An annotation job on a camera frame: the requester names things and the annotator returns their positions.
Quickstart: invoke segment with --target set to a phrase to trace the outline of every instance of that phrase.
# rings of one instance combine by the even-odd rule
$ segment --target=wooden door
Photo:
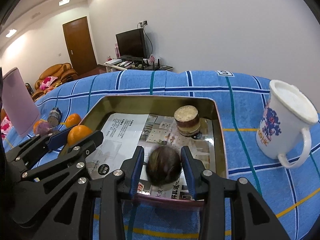
[[[63,24],[63,33],[73,68],[78,75],[97,67],[87,17]]]

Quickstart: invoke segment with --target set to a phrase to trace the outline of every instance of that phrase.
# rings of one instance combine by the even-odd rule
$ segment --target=orange fruit
[[[81,122],[81,117],[79,114],[71,114],[66,119],[66,127],[70,128],[71,126],[78,125]]]
[[[87,137],[92,133],[92,130],[85,125],[77,125],[72,128],[68,134],[67,142],[68,145],[74,145],[78,141],[81,141],[83,138]]]
[[[33,133],[36,134],[36,129],[37,129],[37,126],[38,124],[40,124],[41,122],[43,122],[42,120],[38,120],[36,121],[36,123],[33,125]]]

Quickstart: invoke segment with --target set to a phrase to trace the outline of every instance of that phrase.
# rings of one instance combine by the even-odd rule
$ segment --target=flat screen tv
[[[116,35],[121,57],[147,58],[143,29],[135,29]]]

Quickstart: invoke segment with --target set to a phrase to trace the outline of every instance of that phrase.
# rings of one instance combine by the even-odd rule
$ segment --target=brown leather sofa
[[[70,63],[56,64],[49,67],[40,75],[39,79],[35,83],[36,91],[32,95],[32,99],[34,101],[44,95],[44,91],[40,89],[40,85],[46,77],[57,77],[58,79],[51,84],[52,86],[55,86],[57,83],[64,84],[78,79],[78,73],[72,68]]]

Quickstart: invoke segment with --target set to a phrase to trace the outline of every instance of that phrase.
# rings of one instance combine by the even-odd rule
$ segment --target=black wire
[[[143,31],[144,31],[144,33],[145,33],[145,35],[147,36],[147,38],[148,38],[148,40],[150,41],[150,43],[151,43],[151,53],[150,53],[150,56],[152,55],[152,53],[153,53],[153,46],[152,46],[152,42],[151,42],[151,40],[149,39],[149,37],[148,37],[148,35],[146,34],[146,31],[144,30],[144,26],[142,27],[142,29],[143,29]]]

